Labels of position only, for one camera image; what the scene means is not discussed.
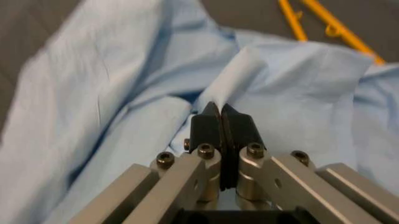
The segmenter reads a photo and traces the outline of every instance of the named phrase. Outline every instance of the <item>blue fabric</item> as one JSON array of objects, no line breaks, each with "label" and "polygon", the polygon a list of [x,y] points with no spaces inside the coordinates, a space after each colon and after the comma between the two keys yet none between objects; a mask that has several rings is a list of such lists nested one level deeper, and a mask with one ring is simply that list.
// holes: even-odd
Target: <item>blue fabric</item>
[{"label": "blue fabric", "polygon": [[21,71],[0,223],[67,222],[131,164],[182,153],[209,101],[250,114],[273,155],[344,162],[399,194],[398,76],[348,48],[221,29],[196,1],[86,0]]}]

